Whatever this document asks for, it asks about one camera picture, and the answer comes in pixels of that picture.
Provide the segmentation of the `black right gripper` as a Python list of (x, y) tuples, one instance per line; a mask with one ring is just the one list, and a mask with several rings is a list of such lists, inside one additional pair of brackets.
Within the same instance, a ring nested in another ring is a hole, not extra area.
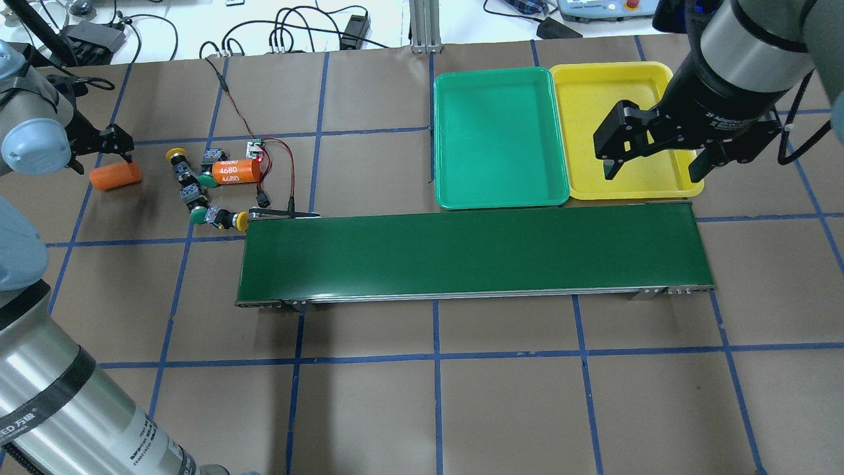
[(702, 153), (688, 165), (690, 180), (699, 183), (720, 166), (753, 162), (782, 131), (783, 124), (774, 111), (729, 121), (696, 103), (671, 112), (666, 100), (650, 109), (619, 100), (594, 132), (593, 145), (608, 181), (630, 160), (667, 150), (699, 148)]

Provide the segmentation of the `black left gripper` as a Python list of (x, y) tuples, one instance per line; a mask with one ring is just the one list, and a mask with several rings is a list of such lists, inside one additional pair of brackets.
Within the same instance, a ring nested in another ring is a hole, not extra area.
[[(78, 77), (76, 75), (46, 75), (46, 81), (55, 89), (55, 107), (59, 123), (65, 127), (67, 141), (71, 147), (71, 159), (66, 167), (84, 174), (84, 166), (76, 159), (81, 154), (100, 152), (102, 132), (97, 129), (76, 108), (76, 99), (88, 93), (88, 87), (102, 90), (114, 90), (115, 85), (100, 77)], [(116, 123), (109, 124), (109, 153), (118, 154), (127, 164), (133, 164), (132, 154), (135, 141), (132, 136)]]

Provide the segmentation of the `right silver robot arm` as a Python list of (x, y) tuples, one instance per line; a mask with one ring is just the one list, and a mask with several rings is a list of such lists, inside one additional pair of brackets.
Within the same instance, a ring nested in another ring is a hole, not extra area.
[(654, 29), (684, 33), (690, 52), (656, 106), (617, 102), (593, 135), (595, 156), (612, 180), (633, 159), (664, 150), (699, 150), (691, 181), (718, 166), (756, 159), (774, 138), (786, 147), (798, 105), (786, 121), (778, 100), (804, 93), (817, 73), (831, 117), (792, 154), (787, 165), (826, 133), (842, 139), (841, 1), (660, 1)]

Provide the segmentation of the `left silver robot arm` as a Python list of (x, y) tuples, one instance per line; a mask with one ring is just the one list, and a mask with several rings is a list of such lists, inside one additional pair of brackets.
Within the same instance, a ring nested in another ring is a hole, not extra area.
[[(82, 174), (83, 154), (135, 148), (118, 125), (94, 127), (23, 53), (2, 43), (2, 174)], [(200, 465), (49, 313), (47, 247), (2, 201), (2, 448), (33, 474), (226, 474)]]

